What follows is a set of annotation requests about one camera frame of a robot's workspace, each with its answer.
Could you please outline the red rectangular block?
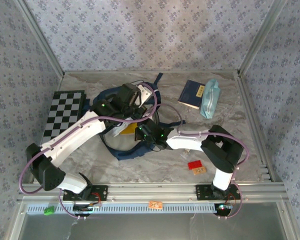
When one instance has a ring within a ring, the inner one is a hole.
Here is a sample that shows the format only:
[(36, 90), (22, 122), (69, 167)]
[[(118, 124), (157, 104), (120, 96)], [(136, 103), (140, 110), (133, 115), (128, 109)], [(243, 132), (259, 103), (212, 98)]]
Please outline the red rectangular block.
[(196, 160), (196, 161), (188, 162), (187, 166), (189, 170), (193, 170), (193, 169), (201, 168), (203, 165), (200, 160)]

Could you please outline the blue book with cream label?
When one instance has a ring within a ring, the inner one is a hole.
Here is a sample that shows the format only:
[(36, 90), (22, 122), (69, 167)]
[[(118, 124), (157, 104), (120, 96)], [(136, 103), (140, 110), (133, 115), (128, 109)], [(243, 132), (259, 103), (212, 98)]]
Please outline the blue book with cream label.
[(202, 104), (205, 86), (203, 83), (188, 79), (178, 98), (178, 102), (198, 110)]

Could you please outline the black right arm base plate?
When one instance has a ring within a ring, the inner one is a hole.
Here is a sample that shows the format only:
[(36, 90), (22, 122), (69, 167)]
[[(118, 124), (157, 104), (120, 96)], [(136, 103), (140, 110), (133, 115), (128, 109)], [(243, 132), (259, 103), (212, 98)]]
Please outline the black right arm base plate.
[(226, 190), (221, 190), (212, 184), (197, 184), (195, 186), (196, 198), (198, 201), (221, 200), (225, 201), (228, 196), (240, 200), (240, 191), (234, 184), (230, 184)]

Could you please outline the aluminium mounting rail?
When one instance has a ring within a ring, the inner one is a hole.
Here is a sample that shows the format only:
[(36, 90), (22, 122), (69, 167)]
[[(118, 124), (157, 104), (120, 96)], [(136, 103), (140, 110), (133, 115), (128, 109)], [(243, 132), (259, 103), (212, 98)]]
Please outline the aluminium mounting rail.
[[(106, 183), (108, 203), (146, 203), (162, 201), (186, 203), (197, 201), (196, 185), (203, 183)], [(239, 182), (240, 197), (245, 203), (287, 201), (282, 182)]]

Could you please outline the light blue pencil case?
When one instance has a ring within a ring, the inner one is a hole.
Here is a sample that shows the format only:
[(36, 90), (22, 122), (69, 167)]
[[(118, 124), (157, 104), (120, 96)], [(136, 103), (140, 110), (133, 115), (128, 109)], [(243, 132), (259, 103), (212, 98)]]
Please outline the light blue pencil case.
[(203, 91), (200, 114), (206, 119), (212, 119), (217, 107), (221, 89), (217, 79), (210, 79)]

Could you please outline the yellow cartoon cover book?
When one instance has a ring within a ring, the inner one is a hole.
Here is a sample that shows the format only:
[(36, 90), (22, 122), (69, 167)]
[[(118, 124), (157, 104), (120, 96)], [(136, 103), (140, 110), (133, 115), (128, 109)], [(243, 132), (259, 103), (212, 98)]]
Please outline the yellow cartoon cover book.
[(137, 123), (124, 122), (120, 126), (113, 128), (111, 135), (113, 137), (116, 137), (118, 135), (132, 135), (135, 133), (136, 128), (137, 128)]

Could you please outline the navy blue backpack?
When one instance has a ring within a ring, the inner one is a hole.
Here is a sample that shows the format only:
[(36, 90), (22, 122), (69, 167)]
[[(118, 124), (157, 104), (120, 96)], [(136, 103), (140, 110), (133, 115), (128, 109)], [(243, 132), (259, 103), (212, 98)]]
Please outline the navy blue backpack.
[[(171, 122), (171, 123), (163, 123), (159, 121), (159, 115), (158, 115), (158, 109), (159, 109), (159, 104), (161, 103), (161, 94), (160, 91), (158, 89), (158, 82), (160, 81), (161, 77), (163, 76), (163, 73), (159, 73), (155, 79), (155, 81), (153, 83), (150, 82), (145, 82), (147, 85), (149, 85), (154, 92), (156, 93), (156, 97), (157, 97), (157, 108), (156, 108), (156, 112), (154, 113), (154, 118), (157, 119), (157, 124), (161, 127), (175, 127), (175, 126), (179, 126), (179, 125), (183, 125), (186, 124), (185, 120), (182, 121), (177, 121), (177, 122)], [(103, 90), (102, 92), (100, 92), (92, 101), (93, 104), (95, 104), (97, 101), (99, 100), (105, 100), (107, 97), (110, 97), (110, 95), (112, 94), (117, 94), (119, 91), (119, 86), (118, 87), (113, 87), (113, 88), (109, 88), (106, 90)], [(134, 147), (132, 147), (129, 150), (119, 150), (119, 149), (115, 149), (112, 148), (108, 145), (108, 143), (106, 142), (105, 139), (105, 134), (100, 134), (99, 137), (102, 141), (102, 143), (106, 146), (106, 148), (108, 149), (108, 151), (118, 160), (128, 160), (128, 159), (134, 159), (137, 157), (142, 157), (144, 156), (146, 153), (152, 152), (153, 151), (153, 144), (148, 144), (144, 141), (140, 141), (138, 142)]]

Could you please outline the grey metal front tray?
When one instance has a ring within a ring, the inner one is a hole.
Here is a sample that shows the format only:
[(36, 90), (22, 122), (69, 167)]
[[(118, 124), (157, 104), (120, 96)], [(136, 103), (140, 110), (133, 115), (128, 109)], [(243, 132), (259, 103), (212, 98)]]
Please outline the grey metal front tray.
[(246, 203), (228, 219), (212, 213), (110, 213), (77, 220), (29, 214), (22, 203), (4, 240), (300, 240), (282, 201)]

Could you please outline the black white chessboard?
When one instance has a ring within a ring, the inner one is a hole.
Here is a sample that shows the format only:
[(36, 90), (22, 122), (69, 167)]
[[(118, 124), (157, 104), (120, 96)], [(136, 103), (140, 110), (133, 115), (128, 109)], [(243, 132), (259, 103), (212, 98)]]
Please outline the black white chessboard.
[(41, 144), (57, 137), (75, 124), (82, 116), (85, 101), (84, 90), (55, 91)]

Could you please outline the aluminium table side rail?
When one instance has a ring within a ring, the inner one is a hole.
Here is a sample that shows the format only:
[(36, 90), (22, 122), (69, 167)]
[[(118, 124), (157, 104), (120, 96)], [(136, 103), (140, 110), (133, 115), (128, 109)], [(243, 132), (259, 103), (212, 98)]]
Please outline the aluminium table side rail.
[(238, 86), (238, 92), (242, 99), (256, 155), (260, 163), (259, 168), (261, 171), (261, 179), (265, 182), (282, 182), (281, 178), (272, 166), (272, 161), (266, 148), (264, 135), (259, 128), (259, 121), (254, 112), (253, 101), (249, 96), (249, 89), (237, 70), (233, 71), (233, 77)]

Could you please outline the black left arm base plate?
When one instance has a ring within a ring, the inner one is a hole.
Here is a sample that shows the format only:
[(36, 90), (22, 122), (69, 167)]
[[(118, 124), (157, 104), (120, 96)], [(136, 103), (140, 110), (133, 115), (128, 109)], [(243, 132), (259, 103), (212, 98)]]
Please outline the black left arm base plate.
[(64, 201), (106, 201), (108, 196), (107, 185), (90, 185), (81, 193), (74, 193), (65, 190), (63, 194)]

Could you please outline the aluminium frame post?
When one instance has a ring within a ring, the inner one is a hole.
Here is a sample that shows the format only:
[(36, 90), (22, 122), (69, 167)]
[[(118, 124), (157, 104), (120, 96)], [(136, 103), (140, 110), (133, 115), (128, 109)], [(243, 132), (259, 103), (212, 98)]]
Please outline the aluminium frame post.
[(239, 69), (238, 75), (242, 77), (246, 74), (252, 62), (254, 61), (257, 53), (261, 49), (263, 43), (265, 42), (268, 34), (274, 27), (277, 19), (280, 16), (283, 8), (287, 4), (288, 0), (273, 0), (272, 5), (270, 6), (265, 18), (257, 31), (250, 48), (247, 51)]
[(43, 31), (41, 30), (37, 20), (32, 13), (30, 7), (28, 6), (26, 0), (12, 0), (16, 7), (19, 9), (24, 21), (27, 23), (28, 27), (30, 28), (32, 34), (34, 35), (36, 41), (38, 42), (39, 46), (41, 47), (43, 53), (47, 57), (49, 63), (51, 64), (55, 73), (61, 78), (64, 76), (64, 71), (59, 64), (59, 61), (54, 54), (52, 48), (50, 47), (47, 38), (44, 36)]

